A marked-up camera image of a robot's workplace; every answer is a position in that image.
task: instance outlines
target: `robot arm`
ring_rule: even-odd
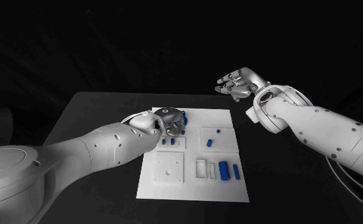
[[[313,106],[307,97],[290,86],[271,85],[249,69],[226,75],[216,91],[235,101],[255,94],[246,111],[254,123],[278,133],[288,126],[303,144],[363,175],[363,126],[336,112]]]
[[[180,133],[183,117],[177,109],[163,108],[156,113],[144,111],[61,143],[1,146],[0,223],[36,224],[63,189],[88,174],[150,152],[164,130]]]

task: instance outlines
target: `dark curtain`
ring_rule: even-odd
[[[362,0],[3,0],[14,142],[42,143],[79,91],[218,94],[241,67],[333,108],[362,86],[360,9]]]

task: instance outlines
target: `blue block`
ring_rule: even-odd
[[[222,180],[231,180],[229,165],[228,165],[226,161],[219,162],[219,173],[220,173]]]
[[[236,165],[233,165],[233,170],[235,170],[235,176],[236,176],[236,179],[241,179],[241,177],[239,177],[239,173],[238,173],[238,168],[236,168]]]

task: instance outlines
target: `robotic hand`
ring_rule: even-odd
[[[36,224],[63,189],[88,174],[150,152],[166,130],[177,135],[184,112],[163,108],[128,116],[48,146],[0,147],[0,223]]]
[[[307,97],[290,86],[271,85],[249,69],[241,68],[222,77],[216,91],[233,100],[254,97],[246,111],[254,123],[278,133],[288,126],[303,144],[363,175],[363,127],[323,107],[313,106]]]

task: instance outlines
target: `table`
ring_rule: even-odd
[[[290,129],[274,134],[254,124],[228,95],[79,92],[45,145],[85,135],[151,107],[229,109],[251,203],[137,199],[143,158],[81,178],[61,193],[45,223],[357,223],[363,207],[346,191],[321,154]]]

